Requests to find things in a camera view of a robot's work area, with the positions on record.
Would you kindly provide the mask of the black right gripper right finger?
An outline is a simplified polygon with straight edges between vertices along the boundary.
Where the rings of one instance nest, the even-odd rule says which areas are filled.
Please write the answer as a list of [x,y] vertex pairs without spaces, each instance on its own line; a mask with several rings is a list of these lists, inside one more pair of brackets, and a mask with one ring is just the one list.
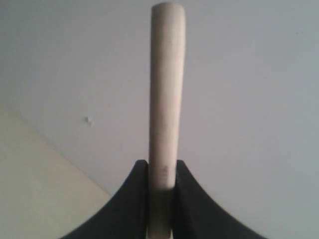
[[175,239],[262,239],[221,208],[187,165],[177,161],[172,233]]

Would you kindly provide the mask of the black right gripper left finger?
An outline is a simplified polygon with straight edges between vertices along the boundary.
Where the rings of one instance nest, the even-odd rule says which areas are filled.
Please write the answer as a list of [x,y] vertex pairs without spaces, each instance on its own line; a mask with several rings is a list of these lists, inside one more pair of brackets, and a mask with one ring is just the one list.
[[148,221],[148,163],[135,162],[116,194],[64,239],[145,239]]

